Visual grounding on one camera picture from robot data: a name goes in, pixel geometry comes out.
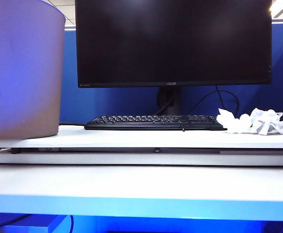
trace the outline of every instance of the trash bin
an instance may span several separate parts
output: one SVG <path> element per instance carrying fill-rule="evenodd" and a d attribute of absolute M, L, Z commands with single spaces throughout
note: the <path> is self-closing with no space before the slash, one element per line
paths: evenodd
<path fill-rule="evenodd" d="M 64 25 L 42 0 L 0 0 L 0 139 L 58 133 Z"/>

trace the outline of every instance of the black keyboard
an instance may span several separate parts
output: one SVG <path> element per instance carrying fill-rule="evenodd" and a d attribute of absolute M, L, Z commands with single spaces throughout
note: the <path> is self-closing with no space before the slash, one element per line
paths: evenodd
<path fill-rule="evenodd" d="M 101 116 L 88 122 L 86 130 L 225 130 L 215 117 L 179 116 Z"/>

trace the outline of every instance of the white tissue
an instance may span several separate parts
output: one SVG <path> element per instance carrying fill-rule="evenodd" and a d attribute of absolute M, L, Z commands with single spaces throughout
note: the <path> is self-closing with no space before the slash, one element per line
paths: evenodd
<path fill-rule="evenodd" d="M 219 109 L 219 113 L 216 119 L 228 133 L 283 134 L 283 121 L 280 121 L 283 113 L 276 113 L 272 109 L 263 111 L 255 108 L 250 116 L 243 114 L 240 119 L 234 118 L 231 112 L 224 109 Z"/>

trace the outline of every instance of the blue cubicle partition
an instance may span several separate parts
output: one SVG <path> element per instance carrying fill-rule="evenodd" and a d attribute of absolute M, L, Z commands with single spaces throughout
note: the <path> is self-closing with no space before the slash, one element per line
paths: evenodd
<path fill-rule="evenodd" d="M 240 111 L 250 113 L 260 109 L 283 109 L 283 24 L 272 25 L 272 83 L 268 85 L 219 86 L 238 96 Z M 101 115 L 140 115 L 157 111 L 157 87 L 94 88 L 77 87 L 75 31 L 65 32 L 64 70 L 61 101 L 61 122 L 85 123 Z M 214 86 L 182 88 L 183 112 L 187 112 L 204 95 L 215 90 Z M 223 93 L 224 104 L 235 110 L 234 97 Z M 206 98 L 194 111 L 195 114 L 217 115 L 221 107 L 218 95 Z"/>

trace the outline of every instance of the monitor logo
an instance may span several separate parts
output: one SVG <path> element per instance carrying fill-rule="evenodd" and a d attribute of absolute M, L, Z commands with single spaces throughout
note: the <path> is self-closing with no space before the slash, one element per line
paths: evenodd
<path fill-rule="evenodd" d="M 166 85 L 167 86 L 174 86 L 174 85 L 176 85 L 176 82 L 168 82 L 168 83 L 166 83 Z"/>

